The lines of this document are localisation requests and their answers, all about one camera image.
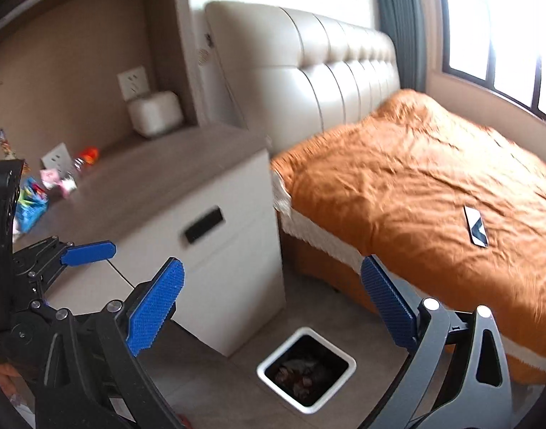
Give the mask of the pink floral wrapper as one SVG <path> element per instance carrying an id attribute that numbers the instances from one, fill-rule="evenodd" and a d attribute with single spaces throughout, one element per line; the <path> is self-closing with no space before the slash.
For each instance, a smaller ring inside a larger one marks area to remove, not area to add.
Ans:
<path id="1" fill-rule="evenodd" d="M 43 187 L 48 191 L 58 191 L 63 198 L 68 198 L 77 190 L 77 183 L 70 172 L 61 175 L 56 168 L 42 169 L 40 177 Z"/>

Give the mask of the white square trash bin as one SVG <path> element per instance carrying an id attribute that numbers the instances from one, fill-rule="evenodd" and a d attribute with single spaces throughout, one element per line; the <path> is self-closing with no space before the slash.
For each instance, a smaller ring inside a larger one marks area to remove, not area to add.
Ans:
<path id="1" fill-rule="evenodd" d="M 355 359 L 309 327 L 292 333 L 257 367 L 259 379 L 302 414 L 315 414 L 356 372 Z"/>

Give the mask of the blue snack packet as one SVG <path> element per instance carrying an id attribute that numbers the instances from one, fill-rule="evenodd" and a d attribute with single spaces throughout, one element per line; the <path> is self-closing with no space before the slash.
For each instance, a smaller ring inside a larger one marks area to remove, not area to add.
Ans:
<path id="1" fill-rule="evenodd" d="M 21 235 L 32 229 L 47 211 L 48 204 L 48 195 L 36 180 L 33 177 L 25 179 L 20 187 L 15 213 L 17 229 Z"/>

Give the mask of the clear bottle red label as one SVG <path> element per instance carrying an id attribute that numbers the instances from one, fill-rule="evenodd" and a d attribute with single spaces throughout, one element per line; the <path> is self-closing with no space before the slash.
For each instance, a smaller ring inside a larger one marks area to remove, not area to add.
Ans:
<path id="1" fill-rule="evenodd" d="M 87 147 L 74 158 L 73 165 L 77 172 L 83 172 L 93 166 L 98 159 L 99 150 L 96 147 Z"/>

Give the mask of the orange bed cover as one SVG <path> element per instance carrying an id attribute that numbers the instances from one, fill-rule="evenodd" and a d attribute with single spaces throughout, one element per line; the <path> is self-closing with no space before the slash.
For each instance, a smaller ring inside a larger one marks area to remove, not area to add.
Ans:
<path id="1" fill-rule="evenodd" d="M 546 384 L 546 163 L 413 90 L 272 160 L 306 272 L 366 303 L 363 257 L 454 310 L 490 307 L 511 377 Z M 478 209 L 488 247 L 470 242 Z"/>

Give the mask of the cream padded headboard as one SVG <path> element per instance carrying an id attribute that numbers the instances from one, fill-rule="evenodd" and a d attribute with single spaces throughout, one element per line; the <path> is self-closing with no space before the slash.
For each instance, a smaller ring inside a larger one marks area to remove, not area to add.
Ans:
<path id="1" fill-rule="evenodd" d="M 400 89 L 393 41 L 380 31 L 234 1 L 212 1 L 205 15 L 236 112 L 271 155 L 358 122 Z"/>

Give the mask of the dark framed window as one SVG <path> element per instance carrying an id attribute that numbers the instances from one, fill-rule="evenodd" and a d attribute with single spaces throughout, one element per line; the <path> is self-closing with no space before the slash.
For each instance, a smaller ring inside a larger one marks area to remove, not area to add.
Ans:
<path id="1" fill-rule="evenodd" d="M 440 0 L 444 73 L 546 122 L 546 0 Z"/>

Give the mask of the grey green curtain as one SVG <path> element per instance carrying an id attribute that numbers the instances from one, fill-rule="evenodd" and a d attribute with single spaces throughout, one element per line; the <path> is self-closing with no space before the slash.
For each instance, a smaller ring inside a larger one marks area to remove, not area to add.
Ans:
<path id="1" fill-rule="evenodd" d="M 424 92 L 426 39 L 420 0 L 378 0 L 380 30 L 393 41 L 400 85 Z"/>

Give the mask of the white wall socket panel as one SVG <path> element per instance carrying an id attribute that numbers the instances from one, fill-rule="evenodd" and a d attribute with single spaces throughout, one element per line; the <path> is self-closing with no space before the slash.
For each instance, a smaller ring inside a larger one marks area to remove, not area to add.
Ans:
<path id="1" fill-rule="evenodd" d="M 64 142 L 60 143 L 41 158 L 45 169 L 55 169 L 61 177 L 75 171 L 73 159 Z"/>

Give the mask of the colourful wall stickers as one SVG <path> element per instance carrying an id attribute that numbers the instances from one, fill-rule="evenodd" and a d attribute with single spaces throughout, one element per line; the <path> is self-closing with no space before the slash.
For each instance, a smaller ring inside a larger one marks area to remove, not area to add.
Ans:
<path id="1" fill-rule="evenodd" d="M 23 158 L 19 158 L 13 148 L 10 146 L 6 134 L 2 128 L 0 128 L 0 148 L 3 152 L 5 160 L 19 160 L 23 162 L 22 176 L 28 175 L 30 168 L 28 163 Z"/>

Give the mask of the white wall switch panel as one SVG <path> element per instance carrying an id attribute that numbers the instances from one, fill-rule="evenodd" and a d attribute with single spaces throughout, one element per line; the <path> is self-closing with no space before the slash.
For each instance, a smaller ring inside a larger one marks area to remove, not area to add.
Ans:
<path id="1" fill-rule="evenodd" d="M 123 100 L 129 102 L 151 92 L 144 66 L 132 68 L 117 75 Z"/>

